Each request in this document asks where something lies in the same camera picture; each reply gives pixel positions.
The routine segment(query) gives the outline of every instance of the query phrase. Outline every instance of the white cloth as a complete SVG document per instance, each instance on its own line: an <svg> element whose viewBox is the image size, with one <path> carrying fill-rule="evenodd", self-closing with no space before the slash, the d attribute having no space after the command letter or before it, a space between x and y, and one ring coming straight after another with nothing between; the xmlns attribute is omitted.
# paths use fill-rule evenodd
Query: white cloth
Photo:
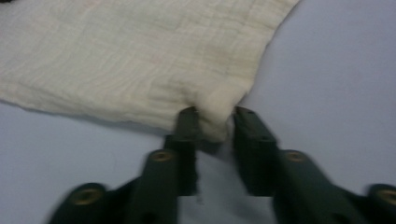
<svg viewBox="0 0 396 224"><path fill-rule="evenodd" d="M248 93L298 0L15 0L0 5L0 99L172 129L195 105L206 136Z"/></svg>

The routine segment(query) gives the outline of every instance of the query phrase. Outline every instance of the bolt hole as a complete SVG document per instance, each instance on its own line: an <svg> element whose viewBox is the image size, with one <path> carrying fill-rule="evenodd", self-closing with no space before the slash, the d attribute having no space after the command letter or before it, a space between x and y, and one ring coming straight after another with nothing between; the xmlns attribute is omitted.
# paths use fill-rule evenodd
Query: bolt hole
<svg viewBox="0 0 396 224"><path fill-rule="evenodd" d="M332 218L340 224L350 224L349 218L342 214L334 213L332 214Z"/></svg>
<svg viewBox="0 0 396 224"><path fill-rule="evenodd" d="M102 195L103 193L99 189L83 189L72 195L71 202L75 205L87 205L95 203Z"/></svg>
<svg viewBox="0 0 396 224"><path fill-rule="evenodd" d="M170 159L172 159L172 154L169 152L165 152L165 151L160 151L160 152L156 152L154 153L151 158L154 161L168 161Z"/></svg>
<svg viewBox="0 0 396 224"><path fill-rule="evenodd" d="M142 216L142 223L153 224L157 221L158 217L152 213L146 213Z"/></svg>
<svg viewBox="0 0 396 224"><path fill-rule="evenodd" d="M396 191L391 189L382 189L377 195L387 203L396 205Z"/></svg>
<svg viewBox="0 0 396 224"><path fill-rule="evenodd" d="M288 152L286 154L286 156L290 161L304 161L305 160L305 156L301 152L296 152L296 151Z"/></svg>

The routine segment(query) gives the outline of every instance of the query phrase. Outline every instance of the white table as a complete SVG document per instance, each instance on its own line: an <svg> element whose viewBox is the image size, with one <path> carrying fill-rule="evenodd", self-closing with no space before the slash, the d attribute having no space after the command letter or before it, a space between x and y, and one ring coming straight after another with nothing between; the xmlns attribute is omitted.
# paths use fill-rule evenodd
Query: white table
<svg viewBox="0 0 396 224"><path fill-rule="evenodd" d="M308 153L357 193L396 185L396 2L302 0L276 32L251 94L283 148ZM45 223L64 193L138 176L165 131L0 104L0 223ZM199 152L204 204L180 200L180 224L275 223L269 200L248 197L225 143Z"/></svg>

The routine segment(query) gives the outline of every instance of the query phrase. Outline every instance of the folded fabric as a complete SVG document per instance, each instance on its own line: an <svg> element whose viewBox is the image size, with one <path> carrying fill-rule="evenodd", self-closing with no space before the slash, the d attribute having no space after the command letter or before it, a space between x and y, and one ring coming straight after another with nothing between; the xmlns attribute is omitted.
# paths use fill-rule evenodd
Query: folded fabric
<svg viewBox="0 0 396 224"><path fill-rule="evenodd" d="M0 5L0 99L222 140L298 0L15 0Z"/></svg>

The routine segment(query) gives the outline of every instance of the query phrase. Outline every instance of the brass screw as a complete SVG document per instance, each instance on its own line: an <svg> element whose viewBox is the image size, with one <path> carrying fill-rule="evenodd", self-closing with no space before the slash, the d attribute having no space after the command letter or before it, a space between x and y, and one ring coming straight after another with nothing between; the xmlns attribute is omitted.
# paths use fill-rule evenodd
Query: brass screw
<svg viewBox="0 0 396 224"><path fill-rule="evenodd" d="M377 195L385 202L396 205L396 190L382 189Z"/></svg>
<svg viewBox="0 0 396 224"><path fill-rule="evenodd" d="M74 193L70 202L75 205L88 205L98 201L103 196L99 189L83 189Z"/></svg>
<svg viewBox="0 0 396 224"><path fill-rule="evenodd" d="M151 159L154 161L168 161L172 159L172 154L169 152L156 152L151 155Z"/></svg>
<svg viewBox="0 0 396 224"><path fill-rule="evenodd" d="M305 161L305 156L303 155L303 153L300 152L288 152L286 154L286 157L288 158L289 161Z"/></svg>

